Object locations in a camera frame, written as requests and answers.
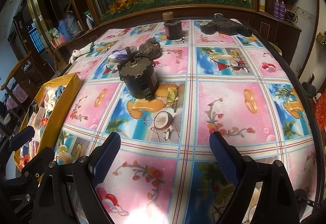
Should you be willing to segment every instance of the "blue gripper pad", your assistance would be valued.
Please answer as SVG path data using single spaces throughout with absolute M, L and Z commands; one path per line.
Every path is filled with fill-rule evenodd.
M 213 132 L 209 136 L 209 146 L 226 180 L 234 186 L 237 186 L 239 183 L 238 169 L 229 155 L 233 155 L 233 150 L 219 132 Z
M 94 149 L 93 152 L 96 151 L 95 155 L 88 164 L 88 169 L 93 175 L 92 184 L 94 187 L 104 182 L 104 179 L 120 149 L 120 145 L 120 135 L 116 132 L 112 132 L 101 146 Z

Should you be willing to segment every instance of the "wooden chair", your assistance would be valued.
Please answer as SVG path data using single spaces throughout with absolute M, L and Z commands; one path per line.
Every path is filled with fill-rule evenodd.
M 19 100 L 14 96 L 12 92 L 12 88 L 8 88 L 8 83 L 12 78 L 16 80 L 16 82 L 19 84 L 19 86 L 27 93 L 27 95 L 34 99 L 36 94 L 39 91 L 39 87 L 47 81 L 47 79 L 44 77 L 44 75 L 37 69 L 35 63 L 31 59 L 32 52 L 30 51 L 28 55 L 21 59 L 16 66 L 11 70 L 11 72 L 8 74 L 6 81 L 4 84 L 0 87 L 0 90 L 6 90 L 7 93 L 12 97 L 12 99 L 17 103 L 18 106 L 22 108 L 22 110 L 26 113 L 28 110 L 28 107 L 24 106 L 22 103 L 19 102 Z M 26 61 L 29 61 L 31 63 L 31 67 L 33 67 L 34 73 L 38 75 L 37 80 L 35 78 L 31 78 L 30 71 L 23 69 L 23 67 L 26 64 Z

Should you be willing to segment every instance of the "metal bolt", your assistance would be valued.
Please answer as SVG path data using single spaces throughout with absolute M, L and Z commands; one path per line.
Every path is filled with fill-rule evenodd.
M 87 159 L 88 159 L 88 157 L 87 157 L 86 155 L 84 155 L 84 156 L 81 156 L 81 157 L 79 158 L 79 161 L 80 161 L 80 162 L 86 162 Z
M 55 162 L 55 161 L 51 161 L 51 162 L 48 164 L 48 166 L 49 166 L 50 168 L 55 167 L 55 165 L 56 165 L 56 162 Z
M 251 162 L 252 161 L 252 158 L 248 155 L 245 155 L 242 157 L 242 159 L 245 161 L 245 162 Z
M 277 166 L 283 166 L 283 163 L 282 163 L 280 160 L 276 160 L 276 161 L 275 161 L 275 164 L 276 164 Z

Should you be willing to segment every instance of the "blue thermos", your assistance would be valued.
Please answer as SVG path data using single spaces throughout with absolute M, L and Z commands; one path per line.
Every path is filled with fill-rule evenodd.
M 63 35 L 63 37 L 65 38 L 66 41 L 69 41 L 72 39 L 72 36 L 68 30 L 68 25 L 67 25 L 66 21 L 64 21 L 64 20 L 59 21 L 59 31 Z

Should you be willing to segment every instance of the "window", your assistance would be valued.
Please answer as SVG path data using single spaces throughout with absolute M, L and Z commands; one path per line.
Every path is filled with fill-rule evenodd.
M 45 47 L 40 39 L 39 33 L 36 30 L 35 24 L 32 23 L 30 26 L 27 26 L 27 30 L 37 52 L 40 53 L 45 49 Z

